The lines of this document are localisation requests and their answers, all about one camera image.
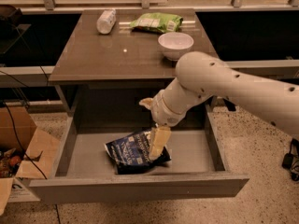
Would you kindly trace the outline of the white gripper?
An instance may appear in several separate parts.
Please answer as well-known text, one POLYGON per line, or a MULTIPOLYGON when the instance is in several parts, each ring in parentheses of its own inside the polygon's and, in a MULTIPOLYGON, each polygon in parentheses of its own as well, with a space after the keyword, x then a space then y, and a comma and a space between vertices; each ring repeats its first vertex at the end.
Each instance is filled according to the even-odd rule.
POLYGON ((176 126, 185 117, 186 108, 182 106, 177 94, 169 90, 160 90, 153 99, 144 98, 139 104, 150 110, 153 120, 158 125, 163 125, 150 131, 149 158, 155 161, 161 156, 170 138, 169 127, 176 126))

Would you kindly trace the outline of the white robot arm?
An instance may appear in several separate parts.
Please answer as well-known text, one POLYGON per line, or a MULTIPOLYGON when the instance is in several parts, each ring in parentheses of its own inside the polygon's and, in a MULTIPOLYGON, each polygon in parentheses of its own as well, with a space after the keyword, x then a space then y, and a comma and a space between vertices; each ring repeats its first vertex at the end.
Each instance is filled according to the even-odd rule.
POLYGON ((192 107, 212 96, 241 106, 256 117, 299 140, 299 86, 256 77, 231 69, 203 52, 180 57, 176 77, 152 98, 139 103, 150 110, 156 126, 151 130, 149 158, 156 160, 176 126, 192 107))

